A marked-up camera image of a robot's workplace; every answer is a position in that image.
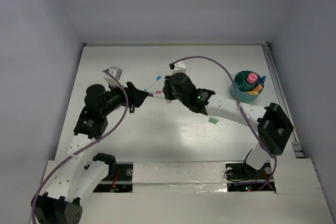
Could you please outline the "green cap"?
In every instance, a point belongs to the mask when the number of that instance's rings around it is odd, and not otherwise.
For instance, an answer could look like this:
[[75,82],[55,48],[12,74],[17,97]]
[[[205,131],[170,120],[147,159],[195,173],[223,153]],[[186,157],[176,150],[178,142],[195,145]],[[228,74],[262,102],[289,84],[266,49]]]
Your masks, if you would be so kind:
[[217,124],[218,121],[219,121],[219,119],[217,119],[217,118],[211,116],[211,117],[209,117],[208,121],[209,121],[210,123]]

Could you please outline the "yellow orange cap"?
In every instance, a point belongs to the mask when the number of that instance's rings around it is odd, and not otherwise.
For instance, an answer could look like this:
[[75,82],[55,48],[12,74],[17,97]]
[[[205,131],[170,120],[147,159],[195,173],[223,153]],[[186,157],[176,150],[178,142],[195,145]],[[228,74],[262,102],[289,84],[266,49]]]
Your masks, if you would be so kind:
[[259,95],[258,91],[248,91],[247,92],[248,95]]

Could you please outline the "orange highlighter cap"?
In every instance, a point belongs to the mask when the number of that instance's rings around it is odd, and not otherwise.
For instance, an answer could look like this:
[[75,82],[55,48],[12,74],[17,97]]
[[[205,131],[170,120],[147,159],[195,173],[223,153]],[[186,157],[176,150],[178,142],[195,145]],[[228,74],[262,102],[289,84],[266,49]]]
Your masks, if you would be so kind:
[[254,91],[260,92],[263,88],[264,88],[264,86],[259,84],[257,87],[254,88]]

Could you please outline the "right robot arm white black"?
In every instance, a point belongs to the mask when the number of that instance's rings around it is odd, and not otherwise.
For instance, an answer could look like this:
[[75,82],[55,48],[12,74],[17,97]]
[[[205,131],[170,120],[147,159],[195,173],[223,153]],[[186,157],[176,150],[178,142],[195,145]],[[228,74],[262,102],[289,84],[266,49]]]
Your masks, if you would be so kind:
[[258,175],[266,161],[283,154],[293,132],[293,125],[280,105],[272,102],[263,107],[222,97],[212,90],[196,88],[182,72],[165,77],[163,93],[166,100],[179,100],[194,113],[249,127],[258,144],[241,166],[248,178]]

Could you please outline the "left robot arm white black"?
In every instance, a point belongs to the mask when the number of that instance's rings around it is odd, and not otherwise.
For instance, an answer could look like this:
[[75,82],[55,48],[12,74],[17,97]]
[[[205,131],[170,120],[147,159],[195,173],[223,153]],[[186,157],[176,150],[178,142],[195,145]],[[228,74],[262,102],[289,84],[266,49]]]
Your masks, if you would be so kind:
[[116,174],[116,159],[96,153],[95,147],[107,137],[108,115],[120,106],[138,108],[149,93],[127,82],[109,90],[100,84],[86,89],[83,107],[67,157],[46,177],[32,199],[33,223],[79,223],[82,204],[103,179]]

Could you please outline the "purple banded white marker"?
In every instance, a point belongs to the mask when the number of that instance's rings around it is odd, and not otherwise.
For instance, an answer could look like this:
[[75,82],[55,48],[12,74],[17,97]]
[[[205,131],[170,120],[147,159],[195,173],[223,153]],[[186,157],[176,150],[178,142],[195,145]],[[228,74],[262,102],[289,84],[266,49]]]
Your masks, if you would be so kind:
[[149,97],[157,98],[157,99],[162,99],[165,100],[165,96],[163,94],[149,94]]

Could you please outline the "pink capped white marker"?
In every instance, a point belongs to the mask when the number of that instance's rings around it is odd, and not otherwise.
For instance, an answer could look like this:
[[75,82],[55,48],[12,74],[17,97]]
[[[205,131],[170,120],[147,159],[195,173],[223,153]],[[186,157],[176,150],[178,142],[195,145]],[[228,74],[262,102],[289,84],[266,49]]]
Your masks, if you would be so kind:
[[158,90],[158,91],[149,91],[149,94],[162,94],[163,92]]

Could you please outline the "blue capped white marker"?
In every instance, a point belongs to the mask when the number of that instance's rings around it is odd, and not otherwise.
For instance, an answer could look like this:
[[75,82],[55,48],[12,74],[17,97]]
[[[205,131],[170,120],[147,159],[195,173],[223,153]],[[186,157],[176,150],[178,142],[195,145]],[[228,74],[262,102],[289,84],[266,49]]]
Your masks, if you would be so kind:
[[157,76],[150,84],[145,87],[145,91],[149,91],[152,86],[154,86],[162,77]]

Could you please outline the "teal round divided container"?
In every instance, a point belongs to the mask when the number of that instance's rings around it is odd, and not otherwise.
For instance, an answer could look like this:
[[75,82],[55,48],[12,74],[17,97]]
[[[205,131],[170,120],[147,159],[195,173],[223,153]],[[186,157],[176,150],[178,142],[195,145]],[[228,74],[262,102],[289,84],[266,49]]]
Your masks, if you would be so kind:
[[249,84],[246,82],[246,77],[253,71],[249,71],[249,70],[244,70],[241,71],[239,73],[237,73],[234,77],[234,83],[235,86],[237,88],[237,94],[238,94],[238,98],[240,100],[240,102],[253,102],[254,100],[256,100],[261,93],[263,92],[264,88],[259,92],[259,95],[248,95],[247,92],[248,91],[254,91],[254,88],[257,87],[259,85],[258,81],[259,79],[262,77],[260,75],[258,75],[258,80],[256,83],[254,84]]

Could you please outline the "silver foil tape strip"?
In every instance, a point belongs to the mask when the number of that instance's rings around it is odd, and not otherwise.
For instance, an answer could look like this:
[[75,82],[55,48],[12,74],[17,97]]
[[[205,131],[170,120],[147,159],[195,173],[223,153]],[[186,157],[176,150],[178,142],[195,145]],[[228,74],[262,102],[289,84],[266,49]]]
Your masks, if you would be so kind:
[[134,193],[225,193],[224,162],[136,162]]

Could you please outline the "pink cap in container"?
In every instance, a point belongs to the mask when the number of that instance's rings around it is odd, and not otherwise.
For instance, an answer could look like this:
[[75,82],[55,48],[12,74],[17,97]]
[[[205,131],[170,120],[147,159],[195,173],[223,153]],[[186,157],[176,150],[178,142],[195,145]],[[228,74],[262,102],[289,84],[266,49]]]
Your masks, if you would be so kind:
[[246,77],[246,82],[249,84],[254,84],[258,80],[258,75],[251,72],[247,77]]

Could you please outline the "blue marker in container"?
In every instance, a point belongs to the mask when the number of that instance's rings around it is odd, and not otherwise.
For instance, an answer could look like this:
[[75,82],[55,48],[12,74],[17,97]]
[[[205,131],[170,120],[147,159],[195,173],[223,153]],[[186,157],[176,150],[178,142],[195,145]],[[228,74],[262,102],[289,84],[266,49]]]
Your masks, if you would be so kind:
[[258,83],[260,84],[260,85],[264,85],[264,83],[265,83],[265,81],[266,81],[266,76],[262,76],[260,79],[259,79],[259,81],[258,81]]

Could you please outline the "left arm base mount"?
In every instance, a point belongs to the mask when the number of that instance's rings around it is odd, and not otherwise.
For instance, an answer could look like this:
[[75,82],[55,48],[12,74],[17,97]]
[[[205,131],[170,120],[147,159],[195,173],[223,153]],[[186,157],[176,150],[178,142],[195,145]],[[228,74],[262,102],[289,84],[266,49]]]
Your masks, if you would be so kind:
[[107,176],[95,187],[94,193],[131,193],[133,163],[118,163],[110,154],[98,153],[86,166],[88,170],[93,161],[101,161],[108,166]]

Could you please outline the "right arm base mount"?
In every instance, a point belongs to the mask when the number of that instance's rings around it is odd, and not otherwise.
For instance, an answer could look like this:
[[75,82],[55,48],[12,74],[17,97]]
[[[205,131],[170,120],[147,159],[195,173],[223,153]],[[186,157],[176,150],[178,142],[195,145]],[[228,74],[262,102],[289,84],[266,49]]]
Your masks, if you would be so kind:
[[223,177],[226,179],[228,192],[272,191],[276,192],[273,178],[274,169],[270,161],[266,161],[260,169],[254,169],[246,164],[247,157],[242,162],[226,163]]

